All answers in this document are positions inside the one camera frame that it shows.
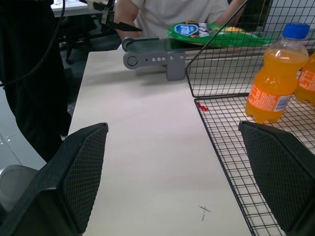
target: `wire rack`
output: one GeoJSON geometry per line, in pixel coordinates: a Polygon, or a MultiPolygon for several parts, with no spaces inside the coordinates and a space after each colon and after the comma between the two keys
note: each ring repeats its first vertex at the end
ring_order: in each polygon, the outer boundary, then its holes
{"type": "MultiPolygon", "coordinates": [[[[253,236],[284,236],[252,174],[240,121],[253,121],[245,114],[246,96],[196,99],[201,118],[216,150],[253,236]]],[[[273,127],[294,134],[315,154],[315,107],[290,100],[286,112],[273,127]]]]}
{"type": "MultiPolygon", "coordinates": [[[[229,24],[253,32],[271,43],[280,41],[289,22],[311,25],[304,45],[315,49],[314,0],[248,0],[229,24]]],[[[186,73],[194,97],[248,93],[256,73],[263,66],[263,53],[269,46],[209,49],[210,43],[189,62],[186,73]]]]}
{"type": "MultiPolygon", "coordinates": [[[[253,236],[284,236],[253,177],[249,159],[238,131],[240,121],[254,121],[245,114],[245,104],[256,73],[263,66],[263,53],[279,42],[287,23],[311,26],[303,44],[315,49],[315,0],[247,0],[221,27],[234,24],[269,39],[259,47],[210,48],[218,45],[216,35],[186,67],[191,93],[236,200],[253,236]]],[[[277,123],[268,123],[294,134],[315,154],[315,108],[298,103],[295,97],[277,123]]]]}

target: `black cable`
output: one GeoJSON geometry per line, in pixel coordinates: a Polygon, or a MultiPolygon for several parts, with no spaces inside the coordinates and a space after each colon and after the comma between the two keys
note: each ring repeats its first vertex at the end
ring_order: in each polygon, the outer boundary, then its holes
{"type": "Polygon", "coordinates": [[[58,32],[59,32],[59,28],[60,28],[60,25],[61,25],[61,21],[63,20],[63,16],[64,16],[64,11],[65,11],[65,0],[63,0],[63,9],[61,11],[61,16],[60,16],[60,19],[57,23],[57,27],[56,27],[56,30],[54,32],[54,35],[53,35],[53,38],[51,39],[50,41],[50,44],[47,48],[47,51],[45,52],[45,54],[43,55],[43,57],[41,58],[41,60],[38,62],[38,64],[30,71],[28,72],[27,74],[23,75],[22,77],[20,78],[17,78],[15,80],[12,80],[10,82],[7,82],[7,83],[2,83],[0,84],[0,87],[3,87],[3,86],[8,86],[8,85],[11,85],[13,83],[16,83],[18,81],[21,81],[23,79],[26,79],[27,77],[33,75],[41,66],[42,64],[44,63],[44,61],[46,60],[46,58],[48,57],[51,49],[53,48],[54,46],[54,43],[55,43],[55,40],[57,38],[57,35],[58,35],[58,32]]]}

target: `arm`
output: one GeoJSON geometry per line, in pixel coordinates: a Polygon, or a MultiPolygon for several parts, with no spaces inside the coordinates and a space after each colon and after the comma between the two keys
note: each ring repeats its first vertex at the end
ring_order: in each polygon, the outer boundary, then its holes
{"type": "MultiPolygon", "coordinates": [[[[139,8],[131,0],[118,0],[115,11],[114,22],[123,22],[131,26],[135,26],[134,21],[137,18],[139,8]]],[[[119,37],[123,40],[126,37],[138,38],[138,32],[124,32],[117,30],[119,37]]]]}
{"type": "MultiPolygon", "coordinates": [[[[225,22],[237,11],[237,9],[245,2],[245,0],[233,0],[228,7],[228,9],[214,22],[215,25],[223,25],[225,22]]],[[[245,6],[229,21],[229,26],[235,26],[243,11],[245,6]]]]}

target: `table surface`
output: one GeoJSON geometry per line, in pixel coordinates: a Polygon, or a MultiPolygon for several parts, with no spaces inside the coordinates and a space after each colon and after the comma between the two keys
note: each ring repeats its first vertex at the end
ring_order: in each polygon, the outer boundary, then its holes
{"type": "MultiPolygon", "coordinates": [[[[61,16],[61,11],[63,8],[62,2],[60,4],[56,4],[57,1],[54,0],[54,4],[51,5],[51,8],[55,14],[55,17],[61,16]]],[[[79,0],[68,0],[65,3],[65,11],[64,16],[75,16],[75,15],[85,15],[92,14],[93,11],[89,10],[88,5],[80,2],[79,0]]]]}
{"type": "Polygon", "coordinates": [[[70,128],[109,125],[84,236],[250,236],[187,81],[123,55],[89,54],[70,128]]]}

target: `blue bottle cap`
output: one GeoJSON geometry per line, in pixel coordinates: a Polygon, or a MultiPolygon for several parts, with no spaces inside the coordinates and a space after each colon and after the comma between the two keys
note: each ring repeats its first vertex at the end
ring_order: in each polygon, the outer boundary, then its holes
{"type": "Polygon", "coordinates": [[[304,39],[310,31],[310,26],[305,23],[291,22],[286,24],[283,37],[292,39],[304,39]]]}

